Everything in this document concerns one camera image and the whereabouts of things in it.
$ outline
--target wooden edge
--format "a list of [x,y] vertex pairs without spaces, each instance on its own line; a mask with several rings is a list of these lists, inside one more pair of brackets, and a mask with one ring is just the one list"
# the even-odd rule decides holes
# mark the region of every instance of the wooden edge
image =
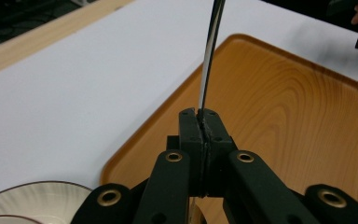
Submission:
[[[286,55],[288,58],[290,58],[293,61],[296,61],[298,63],[307,63],[309,64],[313,69],[315,69],[316,71],[319,71],[321,73],[326,74],[327,76],[337,79],[341,82],[344,82],[350,86],[353,86],[355,89],[358,90],[358,81],[353,80],[349,77],[345,77],[333,70],[324,68],[322,66],[320,66],[319,64],[313,63],[311,61],[308,61],[306,59],[303,59],[293,53],[287,52],[283,49],[278,49],[266,42],[263,42],[261,40],[255,39],[254,37],[251,37],[249,35],[243,35],[243,34],[234,34],[229,36],[223,43],[221,46],[219,46],[219,48],[216,50],[216,54],[224,48],[225,45],[229,44],[229,42],[231,42],[232,40],[238,39],[238,38],[242,38],[242,39],[246,39],[246,41],[252,42],[254,44],[257,45],[263,45],[265,47],[267,47],[269,50],[271,51],[275,51],[278,52],[280,54],[284,54]],[[155,113],[153,113],[153,115],[146,120],[146,122],[126,141],[126,143],[106,162],[106,164],[103,167],[103,170],[101,172],[101,177],[100,177],[100,185],[109,183],[109,179],[108,176],[105,175],[107,170],[110,170],[112,168],[112,166],[114,166],[116,163],[119,163],[119,161],[125,156],[125,154],[127,153],[126,149],[127,148],[131,148],[131,146],[134,144],[134,142],[132,141],[138,134],[143,134],[145,132],[147,132],[147,129],[151,126],[151,124],[153,122],[155,122],[155,120],[158,119],[158,117],[164,113],[165,109],[167,107],[169,107],[171,104],[174,103],[174,99],[176,98],[177,95],[181,94],[183,91],[186,90],[186,86],[188,85],[188,83],[192,82],[196,76],[194,76],[194,74],[198,73],[201,69],[202,65],[200,65],[192,74],[191,76],[185,80],[185,82],[156,110]]]
[[0,44],[0,70],[9,67],[133,0],[99,0]]

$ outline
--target knife blade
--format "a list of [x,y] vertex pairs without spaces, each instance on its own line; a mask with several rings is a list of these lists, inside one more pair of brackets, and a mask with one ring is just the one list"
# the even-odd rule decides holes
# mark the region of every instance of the knife blade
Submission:
[[199,113],[198,113],[200,121],[203,121],[203,111],[205,108],[205,98],[208,88],[209,75],[211,72],[214,46],[216,44],[216,38],[219,31],[219,25],[222,18],[222,12],[225,2],[226,2],[225,0],[213,1],[213,9],[212,9],[211,21],[209,24],[208,38],[206,41],[204,62],[202,65],[202,77],[201,77]]

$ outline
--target wood grain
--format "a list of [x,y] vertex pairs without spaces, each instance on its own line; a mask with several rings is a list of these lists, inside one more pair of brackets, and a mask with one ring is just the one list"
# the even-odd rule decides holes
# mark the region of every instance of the wood grain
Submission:
[[[199,67],[105,165],[101,184],[146,179],[178,113],[196,107]],[[260,155],[290,188],[325,183],[358,200],[358,83],[246,35],[216,51],[206,107],[241,149]],[[198,200],[209,223],[227,223],[222,200]]]
[[75,33],[130,2],[132,0],[99,0],[0,44],[0,70]]

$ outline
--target wooden tray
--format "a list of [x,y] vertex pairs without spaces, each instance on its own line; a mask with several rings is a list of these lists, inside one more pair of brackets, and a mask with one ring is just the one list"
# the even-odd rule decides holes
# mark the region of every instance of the wooden tray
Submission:
[[[101,184],[149,177],[178,113],[197,107],[201,66],[105,165]],[[358,200],[358,83],[247,35],[214,55],[206,107],[241,149],[260,155],[290,188],[325,183]],[[209,223],[227,223],[221,200],[198,200]]]

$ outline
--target white plate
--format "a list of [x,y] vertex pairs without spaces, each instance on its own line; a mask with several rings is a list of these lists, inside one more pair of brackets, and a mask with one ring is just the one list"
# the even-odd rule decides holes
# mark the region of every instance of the white plate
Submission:
[[28,217],[0,216],[0,224],[40,224]]
[[68,182],[36,182],[0,192],[0,215],[69,224],[91,190]]

